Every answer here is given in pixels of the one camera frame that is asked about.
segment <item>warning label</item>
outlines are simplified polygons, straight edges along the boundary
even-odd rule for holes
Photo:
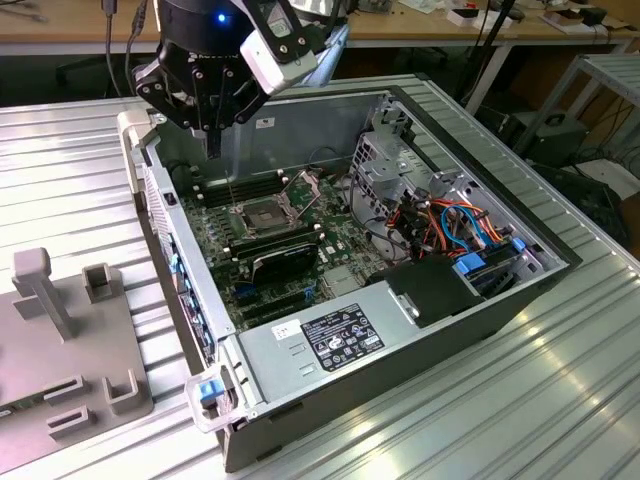
[[[301,326],[318,361],[327,372],[333,372],[384,347],[382,339],[357,303]]]

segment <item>background table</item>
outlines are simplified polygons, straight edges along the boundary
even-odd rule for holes
[[[106,23],[98,1],[39,0],[39,3],[41,13],[49,18],[46,24],[0,14],[0,55],[104,53]],[[112,52],[124,52],[138,4],[138,0],[119,1]],[[544,22],[540,18],[542,10],[525,11],[527,16],[523,22],[514,23],[498,35],[496,51],[467,103],[470,113],[475,113],[481,105],[514,46],[613,44],[613,52],[621,53],[638,35],[629,30],[614,31],[610,35],[603,32],[568,35]],[[349,26],[347,47],[351,48],[472,46],[478,37],[477,29],[454,25],[446,19],[444,11],[425,15],[400,3],[396,3],[388,15],[355,12],[349,17]],[[158,40],[150,3],[145,29],[134,44],[133,52],[154,52]]]
[[[342,80],[327,91],[391,83],[583,263],[493,337],[232,478],[638,478],[640,264],[432,82]],[[27,227],[51,252],[54,272],[98,261],[122,268],[155,402],[147,417],[3,480],[226,477],[215,435],[198,431],[185,403],[186,361],[128,194],[115,116],[136,107],[145,104],[0,110],[0,288],[13,288],[8,255],[21,245],[7,244]],[[414,141],[440,151],[427,135]],[[447,159],[432,157],[442,168]],[[42,228],[52,221],[61,225],[56,236]]]

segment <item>orange wire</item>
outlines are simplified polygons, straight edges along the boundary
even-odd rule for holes
[[[393,218],[387,223],[387,226],[389,226],[389,227],[395,226],[396,220],[398,220],[399,216],[400,216],[400,210],[396,211],[396,213],[393,216]]]
[[[447,240],[444,236],[444,232],[442,231],[442,228],[440,228],[440,225],[438,225],[436,218],[433,216],[433,212],[431,210],[427,210],[427,212],[429,214],[429,219],[431,220],[431,224],[435,227],[436,232],[438,232],[438,237],[440,238],[440,245],[444,250],[447,248]]]
[[[438,199],[438,200],[432,200],[431,203],[436,204],[436,205],[440,205],[440,206],[443,206],[443,207],[452,206],[452,205],[459,205],[459,206],[470,208],[471,210],[475,210],[477,212],[483,212],[484,211],[480,207],[476,207],[475,205],[471,205],[470,203],[466,203],[466,202],[451,202],[449,200]],[[485,220],[485,219],[486,219],[486,217],[480,219],[480,224],[484,227],[487,235],[489,235],[489,238],[491,238],[491,240],[493,240],[496,243],[500,243],[503,240],[502,236],[499,235],[498,232],[495,231],[495,229],[493,228],[493,225],[491,225],[490,221],[487,220],[486,222],[483,222],[483,220]]]

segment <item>aluminum extrusion table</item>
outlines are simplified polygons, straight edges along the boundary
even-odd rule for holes
[[[591,80],[569,107],[568,115],[578,118],[589,98],[600,86],[613,90],[620,97],[640,107],[640,55],[578,55],[551,91],[533,122],[522,133],[514,147],[515,152],[522,153],[527,148],[580,72],[589,75]]]
[[[640,265],[431,82],[401,86],[583,258],[502,331],[228,478],[640,476]],[[141,102],[0,110],[0,285],[9,251],[54,272],[119,266],[153,398],[147,417],[5,478],[227,478],[182,396],[188,376],[128,192],[116,114]],[[416,142],[427,154],[432,141]],[[442,165],[446,157],[434,157]]]

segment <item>blue connector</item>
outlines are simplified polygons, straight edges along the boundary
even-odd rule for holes
[[[513,240],[511,240],[511,245],[513,245],[513,247],[518,250],[518,252],[522,252],[525,248],[527,248],[527,244],[524,243],[524,240],[518,237],[513,237]]]
[[[304,299],[307,302],[310,302],[311,300],[313,300],[313,294],[314,294],[314,290],[316,288],[316,285],[313,284],[307,288],[304,289]]]
[[[171,256],[171,262],[169,262],[169,269],[171,270],[171,273],[177,273],[178,272],[178,265],[180,264],[180,257],[178,256],[177,253],[174,253]]]

